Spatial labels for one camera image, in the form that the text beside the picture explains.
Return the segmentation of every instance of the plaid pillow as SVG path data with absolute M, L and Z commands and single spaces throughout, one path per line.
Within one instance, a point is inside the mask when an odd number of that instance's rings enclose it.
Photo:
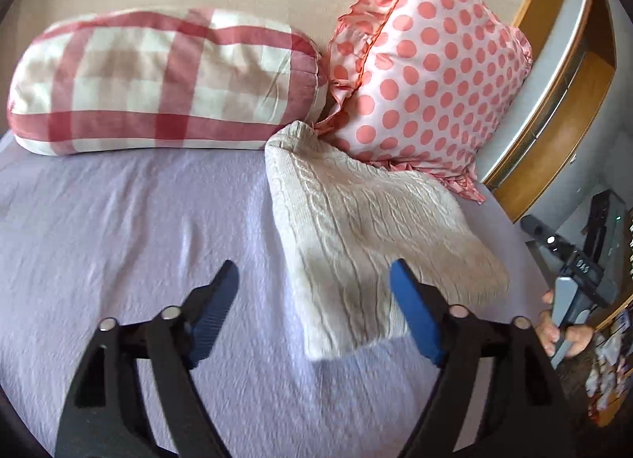
M 88 15 L 24 53 L 8 100 L 16 140 L 42 155 L 139 147 L 263 148 L 315 122 L 327 71 L 290 26 L 227 10 Z

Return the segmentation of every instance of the cable knit pattern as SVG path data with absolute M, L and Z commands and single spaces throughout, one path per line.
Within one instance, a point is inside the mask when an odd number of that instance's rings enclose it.
M 407 334 L 389 289 L 389 265 L 399 258 L 451 304 L 507 292 L 503 265 L 434 178 L 362 164 L 303 122 L 274 135 L 265 153 L 308 358 L 336 358 Z

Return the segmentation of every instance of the white knit fabric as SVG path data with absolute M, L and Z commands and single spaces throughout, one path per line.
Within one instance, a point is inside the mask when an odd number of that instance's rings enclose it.
M 451 304 L 507 292 L 503 265 L 433 178 L 362 164 L 303 122 L 274 135 L 265 153 L 308 358 L 340 357 L 407 333 L 389 288 L 389 266 L 399 258 Z

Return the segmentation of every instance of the hand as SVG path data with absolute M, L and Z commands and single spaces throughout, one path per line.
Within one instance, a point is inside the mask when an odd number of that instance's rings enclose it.
M 543 294 L 542 301 L 551 305 L 554 302 L 554 291 L 548 290 L 545 294 Z M 534 329 L 536 330 L 536 334 L 539 336 L 543 349 L 545 349 L 545 353 L 547 353 L 548 356 L 554 356 L 554 344 L 558 342 L 558 339 L 560 338 L 560 330 L 556 327 L 554 321 L 552 321 L 551 310 L 543 310 L 540 313 L 539 323 Z M 584 351 L 591 342 L 592 337 L 593 328 L 587 326 L 586 324 L 577 324 L 576 326 L 568 327 L 565 332 L 565 339 L 571 340 L 573 343 L 567 352 L 567 357 L 576 356 Z

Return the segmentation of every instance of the purple sheet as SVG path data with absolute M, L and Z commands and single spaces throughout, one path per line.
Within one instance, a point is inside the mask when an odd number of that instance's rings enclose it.
M 153 149 L 56 158 L 5 144 L 0 383 L 49 451 L 97 321 L 149 319 L 232 259 L 241 289 L 211 359 L 193 376 L 233 456 L 398 455 L 436 369 L 408 337 L 337 361 L 305 359 L 263 152 Z M 520 232 L 492 196 L 482 206 L 461 205 L 512 278 L 507 299 L 471 308 L 503 322 L 535 318 L 546 284 Z M 151 371 L 141 364 L 156 440 L 173 449 Z

